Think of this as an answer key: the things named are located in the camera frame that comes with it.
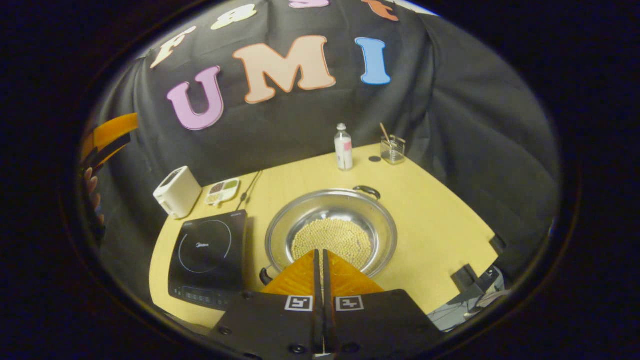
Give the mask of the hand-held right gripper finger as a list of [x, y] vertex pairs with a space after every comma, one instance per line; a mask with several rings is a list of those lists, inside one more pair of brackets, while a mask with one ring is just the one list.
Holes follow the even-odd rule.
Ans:
[[322, 350], [320, 253], [311, 251], [277, 276], [302, 276], [309, 295], [243, 291], [208, 333], [233, 358], [313, 358]]
[[374, 291], [374, 282], [323, 251], [323, 337], [336, 358], [415, 358], [443, 333], [402, 289]]

